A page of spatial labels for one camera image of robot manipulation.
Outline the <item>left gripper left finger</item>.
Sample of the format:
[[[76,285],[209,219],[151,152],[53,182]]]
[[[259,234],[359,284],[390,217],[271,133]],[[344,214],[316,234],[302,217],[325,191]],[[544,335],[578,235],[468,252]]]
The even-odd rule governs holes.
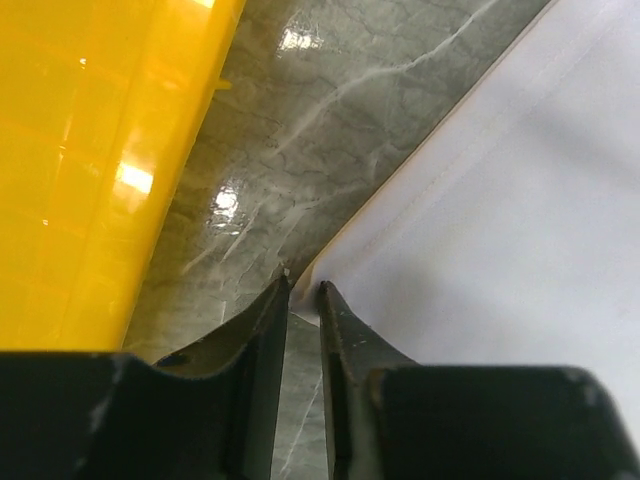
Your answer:
[[[5,352],[5,479],[266,479],[290,287],[148,364],[127,353]]]

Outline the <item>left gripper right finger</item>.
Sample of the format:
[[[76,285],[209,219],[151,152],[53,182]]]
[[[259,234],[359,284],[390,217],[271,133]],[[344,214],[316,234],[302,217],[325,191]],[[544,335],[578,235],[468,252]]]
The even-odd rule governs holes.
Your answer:
[[[635,479],[611,396],[567,366],[430,366],[318,290],[333,479]]]

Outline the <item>white t shirt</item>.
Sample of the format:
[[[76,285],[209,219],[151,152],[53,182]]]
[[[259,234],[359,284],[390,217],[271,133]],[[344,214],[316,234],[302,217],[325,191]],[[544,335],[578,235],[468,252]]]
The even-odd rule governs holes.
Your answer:
[[[573,365],[639,432],[639,5],[554,1],[314,259],[430,364]]]

